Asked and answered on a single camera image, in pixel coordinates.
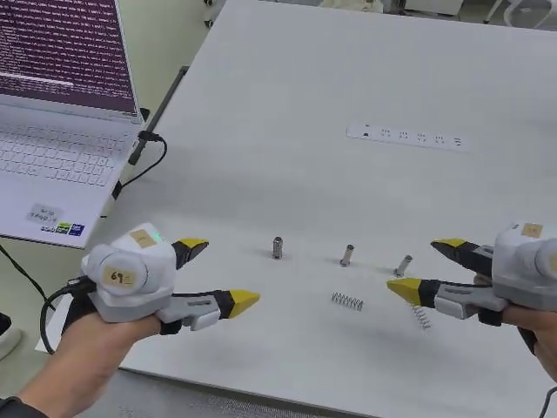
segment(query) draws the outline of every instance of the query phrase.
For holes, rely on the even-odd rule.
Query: person's hand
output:
[[[100,397],[133,344],[160,328],[155,316],[108,324],[89,313],[69,325],[46,367],[18,397],[49,418],[73,417]]]
[[[474,283],[491,285],[491,280],[476,276]],[[503,322],[534,333],[535,338],[531,338],[520,330],[547,374],[557,382],[557,313],[511,305],[503,311]]]

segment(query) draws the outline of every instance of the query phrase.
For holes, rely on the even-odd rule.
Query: laptop sticker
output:
[[[62,235],[71,235],[73,237],[81,237],[84,229],[85,225],[69,224],[67,222],[60,222],[54,226],[41,226],[41,231],[44,233],[61,233]]]
[[[55,226],[64,212],[57,207],[45,206],[36,203],[25,217],[30,222],[44,226]]]

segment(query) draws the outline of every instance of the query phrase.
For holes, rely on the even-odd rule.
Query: laptop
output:
[[[142,126],[117,0],[0,2],[0,236],[85,247]]]

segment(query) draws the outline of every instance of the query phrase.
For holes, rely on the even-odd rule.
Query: spring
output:
[[[426,310],[423,307],[412,305],[412,312],[418,320],[421,329],[426,330],[432,327],[432,322],[427,318]]]
[[[362,299],[351,298],[343,293],[335,292],[332,294],[331,300],[345,307],[349,307],[355,311],[361,311],[364,307],[364,301]]]
[[[276,260],[282,259],[282,238],[280,237],[272,241],[272,257]]]

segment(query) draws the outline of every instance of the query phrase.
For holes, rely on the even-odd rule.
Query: black cable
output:
[[[31,283],[31,285],[33,285],[33,287],[35,287],[35,289],[43,297],[43,300],[46,303],[48,298],[46,297],[46,293],[44,292],[41,285],[39,285],[36,280],[34,280],[31,276],[29,276],[29,274],[23,269],[23,267],[21,267],[19,263],[15,261],[14,258],[6,251],[6,249],[2,246],[2,244],[0,244],[0,253],[2,253],[10,261],[11,265],[13,265],[14,268],[18,270],[18,272],[20,272]]]
[[[39,332],[41,333],[41,340],[43,340],[44,348],[48,354],[54,354],[54,349],[49,343],[49,337],[46,334],[46,313],[49,310],[49,305],[52,306],[52,302],[58,299],[60,296],[63,296],[67,293],[70,293],[70,287],[62,287],[60,290],[54,292],[51,296],[46,298],[46,301],[43,303],[43,307],[41,307],[41,317],[39,319]]]
[[[54,349],[50,345],[49,336],[46,333],[46,314],[49,307],[52,307],[52,303],[65,294],[71,294],[76,297],[79,294],[94,292],[96,289],[97,285],[95,285],[93,281],[91,281],[87,276],[81,276],[77,279],[69,280],[66,286],[62,287],[60,290],[56,290],[56,292],[46,298],[46,301],[43,303],[43,307],[41,307],[39,333],[41,334],[41,340],[43,341],[44,348],[48,354],[54,354]]]
[[[557,392],[557,386],[555,388],[549,389],[546,393],[546,399],[543,402],[543,407],[541,408],[540,416],[538,418],[544,418],[547,413],[547,409],[549,408],[549,402],[551,401],[551,396]]]
[[[143,140],[143,141],[147,141],[147,142],[162,142],[163,143],[163,154],[160,156],[160,158],[152,165],[148,166],[147,168],[145,168],[142,172],[140,172],[137,176],[131,178],[130,180],[126,181],[123,185],[122,188],[126,187],[127,185],[129,185],[130,183],[133,183],[134,181],[136,181],[137,179],[143,177],[145,174],[147,174],[147,172],[151,171],[153,168],[155,168],[157,165],[159,165],[164,157],[166,157],[166,153],[168,152],[168,144],[166,143],[166,141],[164,140],[163,137],[161,137],[160,135],[157,135],[154,132],[149,132],[149,131],[141,131],[139,133],[139,139]]]

